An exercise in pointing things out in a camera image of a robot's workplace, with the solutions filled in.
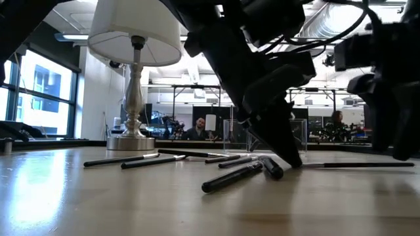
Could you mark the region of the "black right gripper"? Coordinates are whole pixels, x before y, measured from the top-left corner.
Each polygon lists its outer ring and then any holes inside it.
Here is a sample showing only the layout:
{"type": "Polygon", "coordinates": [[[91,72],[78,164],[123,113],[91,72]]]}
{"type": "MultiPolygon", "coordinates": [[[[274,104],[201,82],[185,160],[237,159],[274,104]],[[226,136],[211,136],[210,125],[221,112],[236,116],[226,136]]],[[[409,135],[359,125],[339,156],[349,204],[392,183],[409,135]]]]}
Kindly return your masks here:
{"type": "Polygon", "coordinates": [[[373,69],[349,83],[348,91],[367,94],[375,151],[390,146],[387,125],[392,103],[387,94],[395,87],[400,114],[393,157],[407,161],[420,150],[420,82],[415,83],[420,80],[420,16],[371,26],[371,33],[354,34],[335,46],[335,70],[373,69]]]}

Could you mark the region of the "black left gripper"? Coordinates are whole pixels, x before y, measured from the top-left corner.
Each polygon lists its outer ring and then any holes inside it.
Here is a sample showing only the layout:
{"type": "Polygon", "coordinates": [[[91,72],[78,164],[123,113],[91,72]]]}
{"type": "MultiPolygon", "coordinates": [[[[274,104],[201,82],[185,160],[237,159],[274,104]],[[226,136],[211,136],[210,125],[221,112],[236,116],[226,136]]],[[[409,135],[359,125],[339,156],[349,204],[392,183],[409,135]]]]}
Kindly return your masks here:
{"type": "Polygon", "coordinates": [[[184,48],[190,56],[202,53],[206,57],[241,116],[263,109],[252,120],[249,132],[292,168],[301,167],[289,121],[291,105],[279,97],[316,75],[310,53],[282,52],[271,58],[253,52],[243,31],[221,19],[187,23],[186,28],[184,48]]]}

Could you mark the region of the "thick black makeup brush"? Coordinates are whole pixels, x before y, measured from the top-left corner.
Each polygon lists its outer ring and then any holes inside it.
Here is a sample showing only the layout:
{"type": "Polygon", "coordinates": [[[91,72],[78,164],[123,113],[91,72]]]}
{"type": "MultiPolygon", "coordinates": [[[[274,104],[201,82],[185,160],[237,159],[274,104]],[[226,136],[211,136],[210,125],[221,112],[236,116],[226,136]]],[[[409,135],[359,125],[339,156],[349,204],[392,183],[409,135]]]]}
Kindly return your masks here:
{"type": "Polygon", "coordinates": [[[283,168],[275,162],[271,157],[268,156],[261,156],[259,157],[259,161],[264,166],[267,173],[275,180],[280,180],[284,176],[283,168]]]}

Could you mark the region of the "thin black makeup brush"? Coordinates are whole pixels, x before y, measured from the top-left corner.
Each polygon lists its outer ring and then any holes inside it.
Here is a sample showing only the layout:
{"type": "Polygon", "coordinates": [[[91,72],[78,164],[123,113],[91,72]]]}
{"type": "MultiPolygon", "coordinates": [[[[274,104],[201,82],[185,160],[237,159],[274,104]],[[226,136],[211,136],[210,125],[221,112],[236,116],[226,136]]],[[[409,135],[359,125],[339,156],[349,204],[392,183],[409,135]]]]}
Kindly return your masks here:
{"type": "Polygon", "coordinates": [[[84,167],[93,167],[98,165],[109,165],[114,163],[124,163],[124,162],[131,162],[131,161],[140,161],[143,159],[150,159],[159,157],[159,153],[151,153],[146,155],[139,155],[139,156],[132,156],[132,157],[121,157],[121,158],[113,158],[113,159],[101,159],[95,161],[87,161],[83,163],[84,167]]]}
{"type": "Polygon", "coordinates": [[[186,155],[175,155],[173,157],[162,157],[157,159],[145,159],[141,161],[133,161],[121,164],[121,169],[136,168],[136,167],[145,167],[150,165],[158,165],[163,163],[170,163],[187,158],[186,155]]]}
{"type": "Polygon", "coordinates": [[[202,158],[217,158],[217,157],[227,157],[228,155],[220,153],[203,153],[196,151],[183,151],[183,150],[173,150],[173,149],[158,149],[158,153],[170,154],[170,155],[185,155],[193,157],[202,157],[202,158]]]}
{"type": "Polygon", "coordinates": [[[225,162],[225,161],[233,161],[233,160],[240,159],[240,158],[241,158],[241,155],[229,155],[229,156],[224,156],[224,157],[206,159],[206,160],[204,160],[204,163],[205,164],[221,163],[221,162],[225,162]]]}
{"type": "Polygon", "coordinates": [[[247,158],[243,158],[243,159],[237,159],[237,160],[233,160],[233,161],[228,161],[225,163],[220,163],[218,164],[219,168],[231,168],[234,166],[238,166],[238,165],[242,165],[245,163],[250,163],[252,161],[258,161],[259,158],[258,157],[247,157],[247,158]]]}
{"type": "Polygon", "coordinates": [[[302,168],[414,167],[414,163],[305,163],[302,168]]]}

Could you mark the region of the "black printed makeup brush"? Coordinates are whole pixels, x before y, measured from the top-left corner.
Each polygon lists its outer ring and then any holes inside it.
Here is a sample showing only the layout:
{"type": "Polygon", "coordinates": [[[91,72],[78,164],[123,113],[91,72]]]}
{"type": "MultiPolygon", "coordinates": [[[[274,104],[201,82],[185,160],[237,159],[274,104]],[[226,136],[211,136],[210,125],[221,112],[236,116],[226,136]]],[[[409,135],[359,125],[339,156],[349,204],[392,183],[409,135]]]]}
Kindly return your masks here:
{"type": "Polygon", "coordinates": [[[223,174],[212,180],[202,183],[201,190],[204,193],[211,193],[232,185],[240,180],[253,176],[257,173],[260,173],[263,169],[263,164],[260,162],[247,165],[246,167],[239,168],[235,171],[223,174]]]}

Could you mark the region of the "clear plastic organizer container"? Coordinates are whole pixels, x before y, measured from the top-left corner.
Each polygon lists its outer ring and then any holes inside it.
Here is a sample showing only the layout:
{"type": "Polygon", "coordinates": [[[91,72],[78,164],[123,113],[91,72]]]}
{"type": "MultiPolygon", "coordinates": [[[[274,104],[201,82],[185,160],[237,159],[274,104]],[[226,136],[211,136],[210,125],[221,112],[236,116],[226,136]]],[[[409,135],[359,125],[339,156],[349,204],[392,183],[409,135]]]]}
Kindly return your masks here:
{"type": "MultiPolygon", "coordinates": [[[[307,153],[307,120],[290,119],[291,130],[298,152],[305,156],[307,153]]],[[[232,153],[272,153],[268,147],[250,135],[235,119],[224,120],[223,149],[232,153]]]]}

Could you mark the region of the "person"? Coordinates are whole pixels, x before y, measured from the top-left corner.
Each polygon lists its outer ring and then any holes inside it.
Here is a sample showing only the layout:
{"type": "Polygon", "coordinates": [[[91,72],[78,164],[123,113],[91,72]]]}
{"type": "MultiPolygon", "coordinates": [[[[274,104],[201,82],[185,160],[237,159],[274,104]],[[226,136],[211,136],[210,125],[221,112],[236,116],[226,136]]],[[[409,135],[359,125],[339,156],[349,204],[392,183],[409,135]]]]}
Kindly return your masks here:
{"type": "Polygon", "coordinates": [[[324,127],[324,135],[329,142],[346,142],[351,139],[350,128],[343,123],[343,113],[336,110],[331,115],[331,121],[324,127]]]}
{"type": "Polygon", "coordinates": [[[196,124],[184,133],[182,139],[204,141],[213,139],[213,135],[205,130],[205,119],[200,117],[196,120],[196,124]]]}

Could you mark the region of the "black partition panel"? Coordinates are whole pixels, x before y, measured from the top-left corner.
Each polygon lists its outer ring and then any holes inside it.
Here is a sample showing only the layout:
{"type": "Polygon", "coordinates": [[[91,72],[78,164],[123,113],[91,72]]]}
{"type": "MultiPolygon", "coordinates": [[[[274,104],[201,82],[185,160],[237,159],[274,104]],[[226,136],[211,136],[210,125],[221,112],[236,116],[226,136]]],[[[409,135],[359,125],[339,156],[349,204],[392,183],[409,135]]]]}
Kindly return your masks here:
{"type": "Polygon", "coordinates": [[[193,118],[194,118],[194,125],[196,124],[196,120],[206,117],[207,114],[215,114],[217,116],[217,126],[216,131],[213,133],[214,138],[212,140],[218,140],[222,138],[223,133],[223,125],[224,120],[227,120],[230,118],[230,109],[224,108],[224,107],[200,107],[200,106],[194,106],[193,107],[193,118]]]}

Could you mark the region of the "small white lamp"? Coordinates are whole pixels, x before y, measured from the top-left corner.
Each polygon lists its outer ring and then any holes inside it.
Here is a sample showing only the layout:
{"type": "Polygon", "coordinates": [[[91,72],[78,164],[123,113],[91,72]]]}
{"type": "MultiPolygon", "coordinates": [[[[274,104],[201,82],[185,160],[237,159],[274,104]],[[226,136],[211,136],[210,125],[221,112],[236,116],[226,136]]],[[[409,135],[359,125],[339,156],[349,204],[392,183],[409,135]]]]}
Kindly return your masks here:
{"type": "Polygon", "coordinates": [[[214,138],[213,133],[216,131],[217,116],[215,114],[207,114],[205,117],[205,130],[209,135],[209,139],[214,138]]]}

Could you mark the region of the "black monitor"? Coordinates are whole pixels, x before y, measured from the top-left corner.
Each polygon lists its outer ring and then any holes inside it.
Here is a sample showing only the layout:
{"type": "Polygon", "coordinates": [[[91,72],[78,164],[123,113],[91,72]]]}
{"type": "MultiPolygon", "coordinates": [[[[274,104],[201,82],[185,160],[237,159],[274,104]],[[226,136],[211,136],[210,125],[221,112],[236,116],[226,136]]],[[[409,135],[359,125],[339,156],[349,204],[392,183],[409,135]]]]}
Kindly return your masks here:
{"type": "MultiPolygon", "coordinates": [[[[127,113],[123,109],[123,106],[121,106],[120,109],[120,116],[121,116],[121,122],[124,123],[127,120],[127,113]]],[[[145,104],[142,111],[140,112],[139,121],[142,124],[147,125],[152,120],[152,104],[145,104]]]]}

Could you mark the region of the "white shade silver table lamp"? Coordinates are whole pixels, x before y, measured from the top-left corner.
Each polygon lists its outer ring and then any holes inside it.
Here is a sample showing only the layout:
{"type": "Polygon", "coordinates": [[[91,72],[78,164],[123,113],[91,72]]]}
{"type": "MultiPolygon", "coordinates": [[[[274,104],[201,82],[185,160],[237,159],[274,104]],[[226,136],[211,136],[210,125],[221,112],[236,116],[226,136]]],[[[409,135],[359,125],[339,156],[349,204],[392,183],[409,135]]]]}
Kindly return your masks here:
{"type": "Polygon", "coordinates": [[[98,0],[87,46],[91,52],[129,67],[123,97],[125,130],[107,139],[112,151],[148,151],[154,138],[140,131],[145,67],[176,64],[182,58],[178,20],[159,0],[98,0]]]}

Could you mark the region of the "ceiling light panel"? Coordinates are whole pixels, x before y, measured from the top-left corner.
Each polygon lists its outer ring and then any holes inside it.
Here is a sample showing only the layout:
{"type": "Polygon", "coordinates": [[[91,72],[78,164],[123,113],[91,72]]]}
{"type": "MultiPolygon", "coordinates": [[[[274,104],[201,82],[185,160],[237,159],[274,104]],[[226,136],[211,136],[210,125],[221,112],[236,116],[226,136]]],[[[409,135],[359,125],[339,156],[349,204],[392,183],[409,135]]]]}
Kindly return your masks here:
{"type": "Polygon", "coordinates": [[[57,41],[60,42],[70,42],[70,41],[86,41],[89,36],[86,34],[65,34],[65,33],[56,33],[54,37],[57,41]]]}

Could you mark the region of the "large window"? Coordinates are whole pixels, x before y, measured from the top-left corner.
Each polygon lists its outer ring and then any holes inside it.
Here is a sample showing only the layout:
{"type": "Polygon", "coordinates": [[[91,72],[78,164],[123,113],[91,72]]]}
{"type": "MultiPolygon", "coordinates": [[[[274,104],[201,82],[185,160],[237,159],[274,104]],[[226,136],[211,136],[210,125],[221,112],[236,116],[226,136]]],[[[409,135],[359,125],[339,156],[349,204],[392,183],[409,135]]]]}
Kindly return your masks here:
{"type": "Polygon", "coordinates": [[[14,54],[3,67],[0,121],[24,123],[46,138],[72,134],[77,72],[31,50],[14,54]]]}

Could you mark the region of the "black background workstation frame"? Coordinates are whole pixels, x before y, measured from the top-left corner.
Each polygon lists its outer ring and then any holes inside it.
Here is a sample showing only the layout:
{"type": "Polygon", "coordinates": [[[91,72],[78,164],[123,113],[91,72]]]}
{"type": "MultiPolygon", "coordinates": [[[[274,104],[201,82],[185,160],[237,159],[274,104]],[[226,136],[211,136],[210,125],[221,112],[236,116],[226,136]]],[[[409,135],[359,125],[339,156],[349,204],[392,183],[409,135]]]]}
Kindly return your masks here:
{"type": "Polygon", "coordinates": [[[146,107],[151,118],[170,117],[190,128],[196,120],[194,108],[209,107],[210,113],[222,106],[222,89],[218,85],[143,85],[146,107]]]}
{"type": "Polygon", "coordinates": [[[294,106],[337,109],[337,88],[295,87],[286,92],[286,100],[294,106]]]}

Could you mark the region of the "black aluminium table frame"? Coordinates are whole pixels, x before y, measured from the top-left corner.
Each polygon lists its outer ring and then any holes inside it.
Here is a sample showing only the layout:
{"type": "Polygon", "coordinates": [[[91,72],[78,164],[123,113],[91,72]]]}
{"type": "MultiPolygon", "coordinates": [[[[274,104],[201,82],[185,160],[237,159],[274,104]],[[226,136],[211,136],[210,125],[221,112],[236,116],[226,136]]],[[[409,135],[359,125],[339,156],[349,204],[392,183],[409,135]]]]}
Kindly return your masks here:
{"type": "MultiPolygon", "coordinates": [[[[41,149],[65,149],[81,147],[106,147],[105,141],[95,140],[31,140],[29,142],[15,141],[12,145],[13,151],[34,151],[41,149]]],[[[157,140],[156,148],[168,149],[239,149],[240,145],[223,144],[222,142],[183,142],[179,140],[157,140]]],[[[375,155],[392,156],[392,148],[386,152],[380,153],[374,151],[370,146],[338,144],[338,143],[308,143],[307,151],[347,151],[354,153],[368,153],[375,155]]]]}

